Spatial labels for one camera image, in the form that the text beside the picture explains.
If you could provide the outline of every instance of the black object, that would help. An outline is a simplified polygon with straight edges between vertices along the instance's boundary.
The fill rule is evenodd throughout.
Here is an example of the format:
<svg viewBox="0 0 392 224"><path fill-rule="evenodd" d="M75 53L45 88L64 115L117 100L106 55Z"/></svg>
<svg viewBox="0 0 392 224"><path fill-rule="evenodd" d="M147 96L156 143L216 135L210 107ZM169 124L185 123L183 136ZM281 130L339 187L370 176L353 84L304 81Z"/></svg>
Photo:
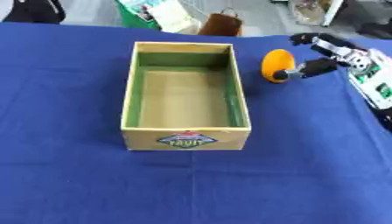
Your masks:
<svg viewBox="0 0 392 224"><path fill-rule="evenodd" d="M303 78L309 78L320 74L327 74L338 69L338 62L333 59L315 59L305 62L305 67L300 72Z"/></svg>
<svg viewBox="0 0 392 224"><path fill-rule="evenodd" d="M279 71L274 72L274 79L276 79L278 81L285 81L285 80L289 79L289 75L286 73L286 71L279 70Z"/></svg>
<svg viewBox="0 0 392 224"><path fill-rule="evenodd" d="M378 39L392 39L392 18L387 24L363 24L357 32Z"/></svg>
<svg viewBox="0 0 392 224"><path fill-rule="evenodd" d="M59 24L65 18L59 0L14 0L14 7L4 21Z"/></svg>

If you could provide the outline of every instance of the open wooden crate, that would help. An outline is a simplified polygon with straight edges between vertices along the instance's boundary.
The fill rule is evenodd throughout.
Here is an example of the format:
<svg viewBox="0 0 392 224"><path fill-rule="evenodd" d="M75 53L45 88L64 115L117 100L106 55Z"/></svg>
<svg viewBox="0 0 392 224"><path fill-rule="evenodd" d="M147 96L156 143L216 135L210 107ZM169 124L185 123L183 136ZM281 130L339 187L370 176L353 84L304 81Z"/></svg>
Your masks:
<svg viewBox="0 0 392 224"><path fill-rule="evenodd" d="M232 45L136 42L122 111L130 150L239 150L250 132Z"/></svg>

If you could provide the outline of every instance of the blue table cover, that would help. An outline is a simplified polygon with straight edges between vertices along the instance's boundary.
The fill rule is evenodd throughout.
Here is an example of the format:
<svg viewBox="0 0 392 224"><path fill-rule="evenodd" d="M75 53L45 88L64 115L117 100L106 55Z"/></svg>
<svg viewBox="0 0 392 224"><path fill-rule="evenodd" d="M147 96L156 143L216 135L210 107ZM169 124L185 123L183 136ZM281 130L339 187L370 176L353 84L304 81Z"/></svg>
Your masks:
<svg viewBox="0 0 392 224"><path fill-rule="evenodd" d="M135 41L232 43L253 126L241 151L126 151ZM392 42L358 39L392 55ZM392 134L344 70L277 85L286 36L0 24L1 224L391 224Z"/></svg>

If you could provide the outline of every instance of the printed logo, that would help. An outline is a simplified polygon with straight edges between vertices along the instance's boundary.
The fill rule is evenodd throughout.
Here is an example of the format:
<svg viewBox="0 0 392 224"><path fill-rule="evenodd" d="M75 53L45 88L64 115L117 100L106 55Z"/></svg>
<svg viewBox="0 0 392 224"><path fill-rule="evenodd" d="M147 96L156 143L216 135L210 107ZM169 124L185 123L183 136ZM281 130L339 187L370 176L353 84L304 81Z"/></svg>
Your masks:
<svg viewBox="0 0 392 224"><path fill-rule="evenodd" d="M163 137L157 140L161 144L168 144L172 147L177 147L181 149L191 149L196 146L201 146L203 144L211 144L217 142L217 140L209 137L203 136L197 132L186 131L176 135Z"/></svg>

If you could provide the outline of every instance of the white floor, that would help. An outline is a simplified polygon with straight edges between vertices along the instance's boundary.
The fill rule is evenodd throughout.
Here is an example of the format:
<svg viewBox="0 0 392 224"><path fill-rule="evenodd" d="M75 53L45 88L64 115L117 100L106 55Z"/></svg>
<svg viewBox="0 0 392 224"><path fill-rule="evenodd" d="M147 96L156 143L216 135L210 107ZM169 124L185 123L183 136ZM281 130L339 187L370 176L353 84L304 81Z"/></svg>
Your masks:
<svg viewBox="0 0 392 224"><path fill-rule="evenodd" d="M121 26L114 0L60 0L67 12L64 24ZM384 22L392 15L392 5L382 0L352 0L330 27L296 24L287 3L269 0L180 0L191 15L201 21L207 15L230 6L244 21L244 36L285 35L298 32L330 32L342 37L359 37L355 28L366 22Z"/></svg>

